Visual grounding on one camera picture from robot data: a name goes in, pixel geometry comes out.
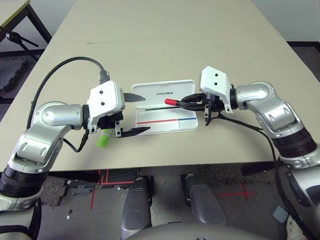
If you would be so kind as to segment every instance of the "red line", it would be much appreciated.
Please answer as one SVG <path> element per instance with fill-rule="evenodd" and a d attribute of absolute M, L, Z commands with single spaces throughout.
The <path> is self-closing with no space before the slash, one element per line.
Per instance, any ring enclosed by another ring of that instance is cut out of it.
<path fill-rule="evenodd" d="M 94 189 L 92 190 L 90 210 L 92 210 L 92 209 L 94 208 L 95 192 L 96 192 L 96 189 L 94 188 Z"/>
<path fill-rule="evenodd" d="M 118 185 L 118 184 L 133 184 L 134 181 L 114 181 L 114 182 L 103 182 L 101 185 Z"/>
<path fill-rule="evenodd" d="M 222 192 L 222 193 L 218 193 L 217 195 L 219 197 L 231 197 L 231 196 L 250 196 L 253 194 L 254 193 L 251 191 L 246 191 L 246 192 Z"/>
<path fill-rule="evenodd" d="M 242 186 L 242 190 L 243 190 L 243 193 L 244 193 L 244 199 L 245 199 L 246 202 L 248 202 L 248 196 L 247 196 L 247 194 L 245 194 L 246 193 L 246 185 L 245 185 L 245 183 L 242 182 L 241 186 Z"/>
<path fill-rule="evenodd" d="M 109 169 L 106 170 L 105 184 L 108 183 Z"/>
<path fill-rule="evenodd" d="M 152 123 L 173 122 L 173 121 L 178 121 L 178 119 L 175 118 L 175 119 L 157 120 L 157 121 L 140 121 L 140 122 L 137 122 L 136 124 L 152 124 Z"/>

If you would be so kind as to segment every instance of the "unitree logo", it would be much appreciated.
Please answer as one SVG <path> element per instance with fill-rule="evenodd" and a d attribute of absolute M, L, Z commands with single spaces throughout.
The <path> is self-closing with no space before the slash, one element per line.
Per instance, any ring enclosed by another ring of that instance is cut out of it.
<path fill-rule="evenodd" d="M 173 94 L 174 92 L 173 91 L 168 91 L 168 92 L 157 92 L 155 95 L 170 95 L 170 94 Z"/>

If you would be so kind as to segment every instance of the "green object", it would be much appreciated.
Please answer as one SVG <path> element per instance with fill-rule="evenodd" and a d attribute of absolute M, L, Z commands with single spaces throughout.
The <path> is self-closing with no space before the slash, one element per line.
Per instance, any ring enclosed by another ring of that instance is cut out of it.
<path fill-rule="evenodd" d="M 104 129 L 95 145 L 99 148 L 107 147 L 107 144 L 110 140 L 110 136 L 113 131 L 113 129 Z"/>

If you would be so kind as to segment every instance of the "black joint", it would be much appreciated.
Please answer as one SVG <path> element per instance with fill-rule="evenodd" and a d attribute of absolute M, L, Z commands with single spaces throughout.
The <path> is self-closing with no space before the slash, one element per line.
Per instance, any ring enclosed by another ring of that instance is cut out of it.
<path fill-rule="evenodd" d="M 230 104 L 232 109 L 238 108 L 237 99 L 236 99 L 236 89 L 233 88 L 233 86 L 230 89 Z"/>
<path fill-rule="evenodd" d="M 83 128 L 85 130 L 87 130 L 88 129 L 88 119 L 90 117 L 89 105 L 85 104 L 82 106 L 82 115 L 83 115 Z"/>
<path fill-rule="evenodd" d="M 295 158 L 313 152 L 317 144 L 304 127 L 296 133 L 272 139 L 274 146 L 284 158 Z"/>
<path fill-rule="evenodd" d="M 12 198 L 27 198 L 37 194 L 48 172 L 24 173 L 7 166 L 0 179 L 0 193 Z"/>

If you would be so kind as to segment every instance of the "table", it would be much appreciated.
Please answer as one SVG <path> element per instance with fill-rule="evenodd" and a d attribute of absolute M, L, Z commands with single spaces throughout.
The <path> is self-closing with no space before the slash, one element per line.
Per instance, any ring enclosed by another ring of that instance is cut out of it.
<path fill-rule="evenodd" d="M 227 73 L 236 87 L 269 82 L 320 140 L 320 85 L 250 0 L 78 0 L 0 123 L 2 169 L 25 130 L 41 81 L 74 56 L 101 62 L 124 92 L 137 83 L 193 79 L 198 84 L 206 66 Z M 52 76 L 38 103 L 86 104 L 98 84 L 94 64 L 72 62 Z M 125 130 L 135 126 L 135 113 L 128 103 L 121 123 Z M 205 127 L 203 113 L 197 116 L 197 131 L 112 137 L 107 148 L 96 147 L 100 133 L 91 134 L 80 153 L 65 144 L 52 171 L 272 161 L 260 134 L 222 120 Z M 236 110 L 231 117 L 258 125 L 249 111 Z M 65 137 L 79 146 L 83 133 Z"/>
<path fill-rule="evenodd" d="M 1 0 L 0 26 L 12 31 L 25 17 L 28 17 L 44 40 L 49 43 L 52 36 L 29 3 L 30 0 Z M 6 33 L 0 30 L 0 42 L 5 37 Z"/>

